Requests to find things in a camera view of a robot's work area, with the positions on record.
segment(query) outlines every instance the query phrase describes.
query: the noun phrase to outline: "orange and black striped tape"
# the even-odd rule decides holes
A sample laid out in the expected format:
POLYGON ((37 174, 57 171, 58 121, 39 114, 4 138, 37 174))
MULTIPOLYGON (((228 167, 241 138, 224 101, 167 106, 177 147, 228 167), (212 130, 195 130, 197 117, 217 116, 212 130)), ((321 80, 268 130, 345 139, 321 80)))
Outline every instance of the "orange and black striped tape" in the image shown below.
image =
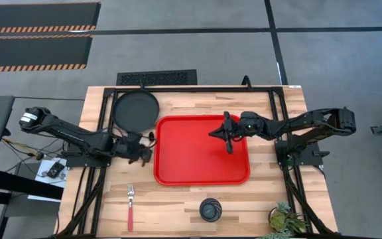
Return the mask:
POLYGON ((16 72, 31 70, 82 70, 86 64, 53 64, 35 66, 0 66, 0 72, 16 72))
POLYGON ((72 37, 93 37, 91 34, 86 35, 50 35, 50 36, 13 36, 0 37, 2 39, 50 39, 50 38, 72 38, 72 37))
MULTIPOLYGON (((53 35, 53 36, 19 36, 19 37, 0 37, 5 39, 50 39, 50 38, 74 38, 74 37, 92 37, 92 35, 53 35)), ((29 65, 29 66, 0 66, 0 72, 16 72, 31 70, 82 70, 86 64, 47 64, 47 65, 29 65)))
POLYGON ((8 4, 0 4, 0 6, 17 6, 17 5, 61 5, 61 4, 90 4, 90 3, 99 3, 101 4, 100 1, 89 1, 89 2, 65 2, 65 3, 8 3, 8 4))
POLYGON ((55 26, 55 27, 0 27, 0 33, 41 33, 57 31, 90 31, 96 26, 75 25, 75 26, 55 26))

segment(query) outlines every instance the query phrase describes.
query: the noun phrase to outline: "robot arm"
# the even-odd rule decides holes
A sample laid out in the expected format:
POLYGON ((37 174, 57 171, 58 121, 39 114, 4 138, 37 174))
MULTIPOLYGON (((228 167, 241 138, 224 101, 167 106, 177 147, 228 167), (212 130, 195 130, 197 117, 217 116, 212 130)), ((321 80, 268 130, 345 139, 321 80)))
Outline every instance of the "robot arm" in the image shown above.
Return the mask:
POLYGON ((49 133, 77 146, 83 154, 96 160, 99 157, 122 157, 133 163, 142 158, 144 166, 151 158, 151 149, 139 143, 141 135, 118 137, 106 131, 91 132, 59 119, 46 108, 27 108, 19 124, 26 133, 49 133))
POLYGON ((231 141, 239 141, 247 136, 257 135, 272 140, 284 133, 313 127, 302 135, 294 135, 288 141, 288 150, 292 153, 302 151, 307 145, 331 135, 347 136, 356 132, 355 115, 347 108, 313 110, 282 121, 269 120, 254 112, 241 113, 239 122, 234 121, 228 112, 223 115, 223 124, 209 135, 224 140, 228 153, 233 151, 231 141))

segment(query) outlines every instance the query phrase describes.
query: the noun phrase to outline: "butcher block table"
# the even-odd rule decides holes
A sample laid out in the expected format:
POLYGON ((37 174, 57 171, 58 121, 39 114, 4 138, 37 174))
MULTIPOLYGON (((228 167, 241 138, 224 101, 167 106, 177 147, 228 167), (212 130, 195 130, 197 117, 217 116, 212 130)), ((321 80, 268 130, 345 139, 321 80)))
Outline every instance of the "butcher block table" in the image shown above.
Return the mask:
MULTIPOLYGON (((283 87, 290 118, 307 111, 302 88, 279 87, 283 87)), ((90 131, 97 129, 104 88, 88 88, 80 127, 90 131)), ((266 92, 153 94, 160 104, 159 118, 222 115, 224 111, 237 116, 242 111, 252 111, 266 118, 273 118, 266 92)), ((279 118, 282 119, 279 99, 275 102, 279 118)), ((112 100, 107 103, 107 120, 103 127, 107 127, 111 103, 112 100)), ((283 174, 277 165, 274 141, 248 137, 247 147, 251 172, 248 181, 241 185, 166 187, 154 178, 154 154, 151 162, 145 167, 141 167, 140 161, 129 165, 126 159, 114 158, 105 177, 97 237, 262 236, 272 232, 268 223, 268 213, 277 201, 287 201, 283 174), (129 183, 133 184, 135 190, 133 232, 127 230, 129 183), (200 203, 206 198, 217 199, 222 205, 222 217, 217 222, 209 223, 200 217, 200 203)), ((89 169, 86 170, 76 211, 84 198, 89 169)), ((324 176, 313 166, 301 166, 300 170, 309 205, 328 228, 336 231, 336 221, 324 176)), ((72 217, 81 173, 82 168, 74 168, 68 173, 59 211, 60 230, 66 227, 72 217)), ((90 231, 93 211, 91 206, 88 210, 85 233, 90 231)))

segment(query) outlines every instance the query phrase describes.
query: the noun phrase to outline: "black floor mat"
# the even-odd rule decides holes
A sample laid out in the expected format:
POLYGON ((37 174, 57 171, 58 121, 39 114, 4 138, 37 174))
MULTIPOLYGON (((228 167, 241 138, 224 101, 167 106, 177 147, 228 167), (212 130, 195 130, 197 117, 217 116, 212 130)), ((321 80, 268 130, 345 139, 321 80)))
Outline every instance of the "black floor mat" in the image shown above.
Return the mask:
POLYGON ((117 73, 117 86, 197 85, 197 70, 163 70, 117 73))
POLYGON ((91 35, 0 37, 0 72, 86 67, 91 35))
POLYGON ((100 3, 0 5, 0 33, 93 30, 100 3))

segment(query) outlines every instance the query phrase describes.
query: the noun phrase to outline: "black cup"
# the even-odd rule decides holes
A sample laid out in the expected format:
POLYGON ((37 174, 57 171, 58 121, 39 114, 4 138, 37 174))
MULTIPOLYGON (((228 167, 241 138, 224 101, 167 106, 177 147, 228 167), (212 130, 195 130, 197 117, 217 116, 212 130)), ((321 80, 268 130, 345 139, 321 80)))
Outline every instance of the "black cup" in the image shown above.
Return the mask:
POLYGON ((216 199, 206 199, 200 205, 200 216, 206 222, 215 222, 222 215, 222 206, 216 199))

